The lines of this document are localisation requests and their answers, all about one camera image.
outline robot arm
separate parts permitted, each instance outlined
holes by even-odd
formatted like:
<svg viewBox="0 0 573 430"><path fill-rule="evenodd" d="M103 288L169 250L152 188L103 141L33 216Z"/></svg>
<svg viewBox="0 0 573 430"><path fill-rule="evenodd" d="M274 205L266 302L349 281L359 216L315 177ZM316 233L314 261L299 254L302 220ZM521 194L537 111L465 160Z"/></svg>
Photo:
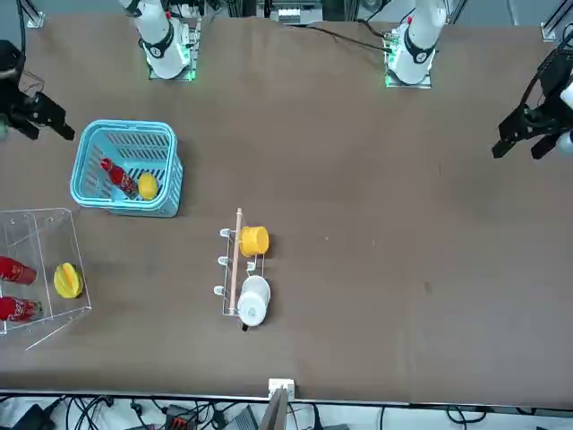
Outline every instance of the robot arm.
<svg viewBox="0 0 573 430"><path fill-rule="evenodd" d="M415 85L430 72L446 19L444 0L416 0L412 19L398 28L399 47L389 65L403 83Z"/></svg>
<svg viewBox="0 0 573 430"><path fill-rule="evenodd" d="M190 43L189 25L167 18L161 0L119 0L119 3L133 18L147 61L157 76L175 78L191 63L185 49Z"/></svg>
<svg viewBox="0 0 573 430"><path fill-rule="evenodd" d="M71 141L75 131L65 122L65 110L43 92L29 96L19 88L24 54L8 40L0 40L0 123L38 139L39 126L49 126Z"/></svg>
<svg viewBox="0 0 573 430"><path fill-rule="evenodd" d="M573 32L543 60L519 105L499 125L500 140L492 148L495 159L507 154L516 143L535 136L542 138L531 148L534 159L544 157L557 145L572 151L573 49L568 45L571 38ZM544 101L531 108L527 99L537 81L541 83Z"/></svg>

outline blue plastic basket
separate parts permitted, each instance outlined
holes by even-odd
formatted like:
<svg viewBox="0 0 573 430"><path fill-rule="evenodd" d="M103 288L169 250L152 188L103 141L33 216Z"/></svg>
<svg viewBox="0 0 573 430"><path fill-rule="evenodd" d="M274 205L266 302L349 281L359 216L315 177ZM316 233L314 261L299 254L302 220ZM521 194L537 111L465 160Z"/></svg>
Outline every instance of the blue plastic basket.
<svg viewBox="0 0 573 430"><path fill-rule="evenodd" d="M99 162L110 158L133 179L150 172L158 180L158 195L151 201L128 199L112 185ZM94 121L83 131L73 165L70 191L80 206L107 209L119 215L170 218L177 214L183 166L177 157L177 138L164 123Z"/></svg>

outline table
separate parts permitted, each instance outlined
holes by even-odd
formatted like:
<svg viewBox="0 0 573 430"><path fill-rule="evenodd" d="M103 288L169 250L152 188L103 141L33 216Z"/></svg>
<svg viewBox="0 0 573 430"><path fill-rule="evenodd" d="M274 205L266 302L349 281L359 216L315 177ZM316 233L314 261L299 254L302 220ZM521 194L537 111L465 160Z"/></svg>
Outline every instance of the table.
<svg viewBox="0 0 573 430"><path fill-rule="evenodd" d="M2 351L2 385L265 396L288 377L303 399L571 406L571 160L490 153L551 48L539 30L448 27L433 89L386 90L380 52L260 19L204 29L192 85L148 82L123 16L30 33L26 68L77 138L13 133L5 209L76 208L98 118L173 126L184 186L174 219L76 214L94 310ZM269 317L247 333L212 292L238 206L274 246Z"/></svg>

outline yellow fruit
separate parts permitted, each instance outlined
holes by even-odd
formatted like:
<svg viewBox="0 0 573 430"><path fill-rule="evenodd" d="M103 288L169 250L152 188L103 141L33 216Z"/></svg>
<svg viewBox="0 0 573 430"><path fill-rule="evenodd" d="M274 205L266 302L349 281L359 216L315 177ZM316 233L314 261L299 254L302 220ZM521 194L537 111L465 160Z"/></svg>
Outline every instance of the yellow fruit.
<svg viewBox="0 0 573 430"><path fill-rule="evenodd" d="M140 176L139 183L140 196L143 200L153 200L158 195L158 180L149 172L144 172Z"/></svg>
<svg viewBox="0 0 573 430"><path fill-rule="evenodd" d="M76 298L83 290L80 274L70 263L65 262L56 267L54 286L57 294L63 298Z"/></svg>

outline white cup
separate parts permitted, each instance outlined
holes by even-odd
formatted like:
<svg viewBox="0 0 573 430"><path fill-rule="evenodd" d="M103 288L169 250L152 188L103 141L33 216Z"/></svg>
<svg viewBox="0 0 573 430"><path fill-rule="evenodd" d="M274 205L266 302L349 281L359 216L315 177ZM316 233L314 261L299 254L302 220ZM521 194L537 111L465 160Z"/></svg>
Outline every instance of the white cup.
<svg viewBox="0 0 573 430"><path fill-rule="evenodd" d="M245 279L237 304L241 321L250 327L262 323L269 301L269 283L262 276L253 275Z"/></svg>

